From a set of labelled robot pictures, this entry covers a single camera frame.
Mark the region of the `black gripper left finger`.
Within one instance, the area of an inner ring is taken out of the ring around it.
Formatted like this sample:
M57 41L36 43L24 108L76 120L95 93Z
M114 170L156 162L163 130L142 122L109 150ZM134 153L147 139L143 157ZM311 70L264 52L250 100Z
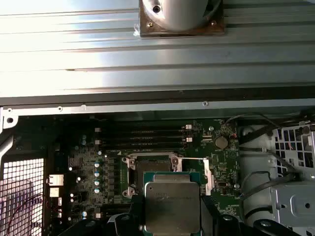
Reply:
M144 220L144 196L134 195L130 209L126 213L116 214L111 220L81 220L61 236L143 236L140 225Z

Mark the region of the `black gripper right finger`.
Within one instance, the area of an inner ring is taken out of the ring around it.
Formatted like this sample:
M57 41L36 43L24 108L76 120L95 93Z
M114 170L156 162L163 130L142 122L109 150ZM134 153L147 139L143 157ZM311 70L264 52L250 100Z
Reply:
M253 226L236 217L221 214L210 196L200 200L201 232L203 236L297 236L289 228L270 219L256 220Z

